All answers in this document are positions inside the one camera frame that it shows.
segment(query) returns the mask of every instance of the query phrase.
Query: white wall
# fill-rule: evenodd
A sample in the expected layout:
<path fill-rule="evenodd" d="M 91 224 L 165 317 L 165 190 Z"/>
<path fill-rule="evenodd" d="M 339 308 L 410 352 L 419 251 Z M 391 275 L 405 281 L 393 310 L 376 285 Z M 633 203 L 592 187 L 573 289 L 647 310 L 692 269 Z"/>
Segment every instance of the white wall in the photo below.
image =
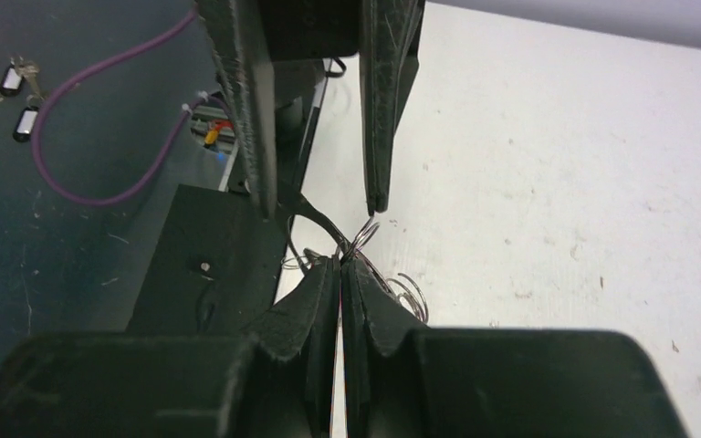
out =
<path fill-rule="evenodd" d="M 433 326 L 632 336 L 700 438 L 701 50 L 430 4 L 420 59 L 364 253 L 418 281 Z M 303 186 L 346 235 L 367 219 L 360 95 L 349 59 Z M 292 237 L 334 251 L 308 221 Z"/>
<path fill-rule="evenodd" d="M 599 32 L 701 47 L 701 0 L 435 0 Z"/>

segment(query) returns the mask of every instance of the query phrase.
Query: black cable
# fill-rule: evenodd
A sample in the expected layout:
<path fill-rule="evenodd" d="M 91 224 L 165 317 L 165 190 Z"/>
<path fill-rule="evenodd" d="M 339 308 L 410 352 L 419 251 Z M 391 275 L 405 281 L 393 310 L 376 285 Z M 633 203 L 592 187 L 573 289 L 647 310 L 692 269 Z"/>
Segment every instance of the black cable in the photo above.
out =
<path fill-rule="evenodd" d="M 345 76 L 345 72 L 348 70 L 348 66 L 346 66 L 345 63 L 342 62 L 342 59 L 338 57 L 333 57 L 331 60 L 336 62 L 337 65 L 340 66 L 340 71 L 332 71 L 330 66 L 329 71 L 327 71 L 327 78 L 338 79 Z"/>

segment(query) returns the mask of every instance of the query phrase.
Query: dark blue surface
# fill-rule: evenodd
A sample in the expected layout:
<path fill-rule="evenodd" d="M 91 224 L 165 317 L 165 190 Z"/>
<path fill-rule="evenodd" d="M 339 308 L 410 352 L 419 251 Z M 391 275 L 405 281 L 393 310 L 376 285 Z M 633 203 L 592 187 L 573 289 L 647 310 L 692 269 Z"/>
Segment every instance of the dark blue surface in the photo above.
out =
<path fill-rule="evenodd" d="M 12 54 L 35 60 L 52 89 L 80 69 L 173 26 L 189 2 L 0 0 L 0 76 Z M 133 184 L 177 121 L 182 103 L 214 87 L 197 24 L 165 46 L 74 90 L 46 128 L 51 171 L 70 189 L 104 197 Z M 30 146 L 11 132 L 27 87 L 0 105 L 0 361 L 28 334 L 122 330 L 178 183 L 215 188 L 223 162 L 188 130 L 158 180 L 107 209 L 52 193 Z"/>

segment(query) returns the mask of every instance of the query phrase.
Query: thin metal wire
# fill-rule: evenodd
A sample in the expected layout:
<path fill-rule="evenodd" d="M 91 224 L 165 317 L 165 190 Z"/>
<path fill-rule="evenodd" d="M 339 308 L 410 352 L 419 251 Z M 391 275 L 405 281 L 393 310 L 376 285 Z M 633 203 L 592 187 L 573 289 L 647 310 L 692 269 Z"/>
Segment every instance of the thin metal wire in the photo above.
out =
<path fill-rule="evenodd" d="M 404 272 L 399 272 L 396 275 L 406 280 L 406 283 L 409 283 L 410 286 L 398 278 L 384 276 L 377 266 L 361 251 L 377 233 L 378 229 L 380 229 L 380 223 L 375 222 L 374 216 L 371 216 L 361 230 L 353 237 L 348 252 L 343 254 L 341 248 L 338 246 L 334 255 L 340 258 L 340 261 L 345 261 L 351 257 L 351 255 L 356 255 L 370 268 L 372 273 L 378 277 L 378 281 L 383 285 L 383 290 L 388 297 L 399 303 L 403 308 L 407 308 L 418 320 L 427 324 L 429 318 L 428 303 L 426 303 L 423 290 L 421 290 L 417 282 Z M 315 255 L 314 251 L 305 248 L 305 253 L 308 251 Z M 281 265 L 285 270 L 300 269 L 300 266 L 304 264 L 305 261 L 310 263 L 310 258 L 307 255 L 296 255 L 297 252 L 293 248 L 292 253 L 295 254 L 295 256 L 289 258 L 284 257 L 283 260 L 281 260 Z M 391 284 L 396 285 L 402 292 L 396 293 L 391 287 Z"/>
<path fill-rule="evenodd" d="M 398 302 L 400 306 L 409 308 L 410 312 L 412 312 L 413 315 L 418 318 L 418 320 L 424 324 L 427 324 L 429 317 L 428 304 L 425 301 L 423 290 L 421 290 L 415 280 L 406 275 L 404 272 L 399 272 L 396 274 L 397 276 L 407 280 L 407 282 L 412 285 L 412 287 L 409 287 L 397 278 L 384 276 L 377 266 L 375 266 L 374 263 L 370 261 L 370 259 L 361 251 L 364 246 L 369 243 L 370 239 L 372 239 L 372 237 L 377 233 L 379 228 L 380 223 L 374 222 L 374 216 L 371 216 L 367 220 L 367 223 L 364 224 L 361 230 L 353 238 L 353 242 L 350 244 L 349 253 L 355 253 L 359 258 L 361 258 L 361 260 L 370 268 L 374 275 L 376 275 L 383 283 L 385 293 L 388 294 L 391 299 Z M 397 294 L 391 287 L 391 283 L 398 286 L 403 292 Z"/>

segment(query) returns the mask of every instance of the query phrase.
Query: wire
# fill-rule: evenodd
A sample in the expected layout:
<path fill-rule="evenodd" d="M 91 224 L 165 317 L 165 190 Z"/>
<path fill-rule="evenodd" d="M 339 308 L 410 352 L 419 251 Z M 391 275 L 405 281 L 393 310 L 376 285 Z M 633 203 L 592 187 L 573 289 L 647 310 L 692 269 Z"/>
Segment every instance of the wire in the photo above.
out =
<path fill-rule="evenodd" d="M 336 62 L 337 65 L 340 66 L 340 71 L 332 71 L 330 68 L 330 70 L 327 71 L 327 78 L 338 79 L 345 76 L 345 72 L 348 71 L 348 66 L 346 66 L 345 63 L 342 62 L 342 59 L 338 57 L 333 57 L 331 60 Z"/>
<path fill-rule="evenodd" d="M 190 23 L 194 21 L 195 18 L 196 14 L 194 10 L 192 10 L 178 24 L 176 24 L 173 28 L 171 28 L 164 34 L 159 35 L 156 38 L 151 39 L 145 43 L 139 44 L 138 46 L 133 47 L 125 52 L 122 52 L 114 57 L 110 57 L 108 59 L 100 61 L 98 64 L 92 65 L 88 68 L 81 70 L 79 73 L 72 76 L 69 80 L 60 85 L 60 87 L 55 89 L 49 96 L 49 98 L 47 98 L 47 101 L 42 106 L 41 111 L 38 112 L 36 124 L 33 129 L 33 134 L 31 135 L 31 151 L 33 152 L 34 163 L 36 164 L 39 174 L 42 178 L 44 178 L 44 181 L 47 182 L 47 185 L 49 185 L 49 187 L 52 190 L 74 203 L 79 203 L 91 207 L 104 207 L 107 205 L 113 205 L 115 203 L 121 203 L 123 201 L 126 201 L 130 199 L 133 195 L 143 190 L 143 188 L 146 187 L 149 181 L 152 180 L 157 171 L 160 170 L 160 167 L 162 167 L 162 164 L 165 162 L 165 159 L 168 156 L 168 152 L 173 146 L 173 143 L 176 137 L 178 136 L 179 132 L 181 131 L 182 126 L 189 119 L 191 111 L 197 108 L 197 106 L 210 99 L 222 108 L 222 110 L 227 114 L 227 117 L 232 117 L 232 112 L 229 110 L 229 107 L 226 105 L 226 103 L 214 96 L 201 97 L 191 102 L 188 105 L 189 111 L 183 111 L 182 117 L 178 120 L 175 126 L 173 126 L 173 129 L 168 134 L 168 138 L 165 140 L 165 143 L 160 148 L 160 151 L 157 154 L 157 158 L 154 159 L 154 163 L 152 164 L 152 166 L 132 187 L 128 188 L 120 194 L 111 196 L 110 198 L 87 198 L 72 193 L 71 191 L 63 187 L 58 181 L 55 180 L 55 178 L 47 169 L 47 164 L 44 161 L 41 144 L 42 130 L 44 129 L 47 117 L 49 117 L 49 113 L 61 98 L 63 98 L 69 91 L 75 88 L 78 83 L 99 74 L 103 70 L 117 66 L 123 62 L 133 59 L 134 57 L 137 57 L 138 55 L 146 51 L 161 46 L 165 42 L 169 41 L 171 38 L 180 34 L 185 28 L 189 26 Z"/>
<path fill-rule="evenodd" d="M 229 128 L 230 130 L 233 128 L 232 122 L 229 120 L 217 120 L 214 123 L 214 130 L 223 130 L 224 128 Z"/>
<path fill-rule="evenodd" d="M 413 280 L 412 277 L 406 275 L 404 272 L 400 272 L 397 275 L 406 280 L 412 287 L 407 286 L 403 281 L 393 278 L 385 277 L 380 270 L 370 261 L 370 259 L 361 251 L 364 246 L 372 239 L 372 237 L 377 233 L 380 228 L 380 223 L 375 222 L 374 216 L 370 216 L 361 230 L 353 237 L 353 241 L 350 243 L 348 250 L 343 253 L 343 251 L 338 247 L 334 256 L 340 258 L 340 263 L 343 264 L 351 257 L 358 257 L 367 267 L 372 271 L 372 273 L 377 277 L 378 282 L 383 288 L 383 292 L 392 300 L 396 301 L 403 308 L 408 308 L 410 313 L 412 313 L 418 320 L 424 324 L 428 324 L 429 311 L 428 303 L 426 302 L 423 290 L 418 286 L 417 282 Z M 319 256 L 315 251 L 305 248 L 304 255 L 299 255 L 297 249 L 291 243 L 291 239 L 288 239 L 289 248 L 291 249 L 293 257 L 284 257 L 281 260 L 281 265 L 284 270 L 297 270 L 302 269 L 302 272 L 307 274 L 310 267 L 312 267 L 312 260 Z M 391 284 L 398 286 L 403 292 L 396 293 L 391 287 Z"/>

